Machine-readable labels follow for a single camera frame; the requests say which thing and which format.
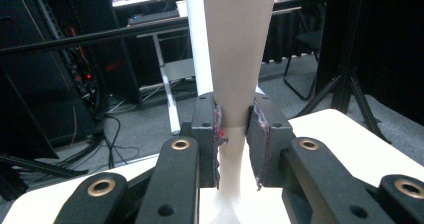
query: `red light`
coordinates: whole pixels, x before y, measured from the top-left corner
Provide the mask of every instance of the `red light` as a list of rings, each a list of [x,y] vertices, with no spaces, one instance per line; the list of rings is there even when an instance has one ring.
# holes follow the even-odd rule
[[[110,64],[106,66],[106,71],[107,72],[113,72],[116,70],[116,68],[118,68],[117,64]]]
[[[220,129],[219,130],[219,137],[224,138],[224,136],[225,136],[224,130]]]

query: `white table leg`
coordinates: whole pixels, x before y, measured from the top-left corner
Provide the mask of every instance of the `white table leg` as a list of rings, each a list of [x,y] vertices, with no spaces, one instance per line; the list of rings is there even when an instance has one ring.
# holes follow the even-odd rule
[[[166,97],[168,99],[168,114],[169,122],[171,125],[172,135],[180,134],[180,121],[178,117],[177,105],[174,96],[172,96],[171,86],[169,84],[168,75],[166,74],[165,62],[163,61],[162,51],[160,49],[159,38],[157,34],[153,35],[153,42],[155,44],[156,55],[158,56],[160,73],[162,75],[163,85],[165,87]]]

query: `black cable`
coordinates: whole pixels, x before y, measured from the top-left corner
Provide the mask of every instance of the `black cable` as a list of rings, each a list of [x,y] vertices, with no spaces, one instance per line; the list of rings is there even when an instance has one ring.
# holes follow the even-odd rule
[[[190,38],[187,38],[187,42],[186,42],[186,45],[184,47],[184,50],[181,52],[180,58],[178,60],[183,59],[184,53],[187,51],[189,45],[190,45]]]
[[[113,119],[118,123],[118,129],[116,130],[116,134],[115,134],[115,137],[113,138],[112,142],[110,142],[110,140],[109,140],[109,138],[107,138],[106,134],[103,133],[106,144],[109,148],[109,169],[112,169],[112,168],[115,168],[115,164],[114,164],[115,162],[113,160],[113,149],[114,149],[114,146],[115,146],[116,138],[118,138],[119,131],[121,130],[121,122],[119,121],[118,118],[115,118],[115,117],[112,117],[112,116],[109,116],[109,115],[106,115],[105,117],[109,118],[109,119]]]
[[[168,9],[168,6],[169,6],[169,0],[165,1],[165,7],[160,12],[166,11]]]
[[[76,165],[73,169],[77,169],[78,167],[80,167],[82,164],[86,163],[88,160],[90,160],[94,155],[97,154],[97,152],[99,152],[101,145],[98,145],[97,148],[94,150],[94,152],[87,158],[85,159],[83,162],[78,163],[78,165]]]
[[[129,158],[127,158],[127,160],[132,160],[132,159],[134,159],[134,158],[136,158],[136,157],[138,157],[138,155],[140,154],[140,149],[139,148],[137,148],[137,147],[133,147],[133,146],[131,146],[131,147],[123,147],[123,146],[114,146],[114,149],[116,150],[116,149],[135,149],[136,151],[137,151],[137,154],[135,154],[135,155],[133,155],[132,157],[129,157]],[[124,163],[126,163],[126,165],[128,165],[128,162],[127,162],[127,160],[122,160]],[[106,165],[101,165],[101,166],[99,166],[97,169],[95,169],[95,170],[93,170],[93,173],[95,173],[95,172],[97,172],[97,171],[99,171],[99,170],[101,170],[103,167],[105,167]]]
[[[53,163],[53,165],[58,165],[58,166],[63,167],[63,168],[69,167],[74,162],[81,160],[82,158],[84,158],[85,156],[90,154],[92,151],[94,151],[96,149],[96,147],[98,147],[100,145],[101,141],[102,141],[101,136],[99,136],[99,134],[95,134],[93,140],[91,141],[91,143],[86,148],[84,148],[83,150],[81,150],[81,151],[75,153],[74,155],[66,158],[63,161]]]
[[[128,165],[128,162],[125,161],[125,159],[122,157],[121,153],[119,153],[119,151],[116,148],[116,146],[113,146],[113,149],[115,150],[116,154],[118,154],[119,158],[125,163],[125,165]]]

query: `metal bolt hole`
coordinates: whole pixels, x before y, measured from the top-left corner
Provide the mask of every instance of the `metal bolt hole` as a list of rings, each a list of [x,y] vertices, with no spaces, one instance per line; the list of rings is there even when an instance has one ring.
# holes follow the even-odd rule
[[[350,211],[359,218],[365,219],[368,217],[368,212],[362,207],[350,206]]]
[[[104,191],[106,190],[110,184],[108,182],[100,182],[97,185],[94,186],[95,191]]]
[[[408,185],[408,184],[403,184],[402,185],[402,188],[408,190],[411,193],[415,193],[415,194],[419,194],[420,193],[420,190],[418,190],[414,186],[411,186],[411,185]]]
[[[314,147],[315,146],[315,144],[314,143],[312,143],[312,142],[305,142],[305,143],[303,143],[305,146],[307,146],[307,147]]]
[[[174,208],[171,205],[163,205],[159,207],[158,214],[163,217],[171,216],[175,212]]]
[[[185,147],[187,144],[185,142],[177,142],[175,143],[175,146],[181,148],[181,147]]]

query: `white platform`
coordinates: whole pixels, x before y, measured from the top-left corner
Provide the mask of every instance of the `white platform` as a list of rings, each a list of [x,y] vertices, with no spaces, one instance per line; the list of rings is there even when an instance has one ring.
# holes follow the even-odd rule
[[[296,136],[324,142],[357,178],[378,186],[388,174],[404,174],[424,181],[424,167],[335,110],[325,110],[290,121]],[[248,160],[243,156],[241,192],[232,208],[217,205],[215,189],[201,189],[201,223],[289,223],[281,188],[257,192]],[[156,158],[111,170],[131,180],[153,167]],[[19,198],[4,223],[53,223],[63,203],[87,177],[29,192]]]

